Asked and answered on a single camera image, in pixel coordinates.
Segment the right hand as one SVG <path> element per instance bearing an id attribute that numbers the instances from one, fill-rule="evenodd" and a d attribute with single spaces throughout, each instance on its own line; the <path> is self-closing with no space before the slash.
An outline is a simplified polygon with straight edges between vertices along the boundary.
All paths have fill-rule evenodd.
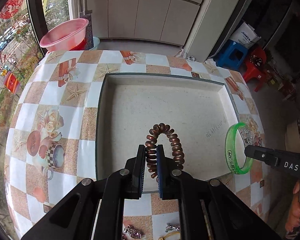
<path id="1" fill-rule="evenodd" d="M 292 232 L 294 228 L 300 226 L 299 195 L 300 195 L 300 181 L 298 180 L 293 189 L 293 200 L 285 224 L 285 229 L 287 232 Z"/>

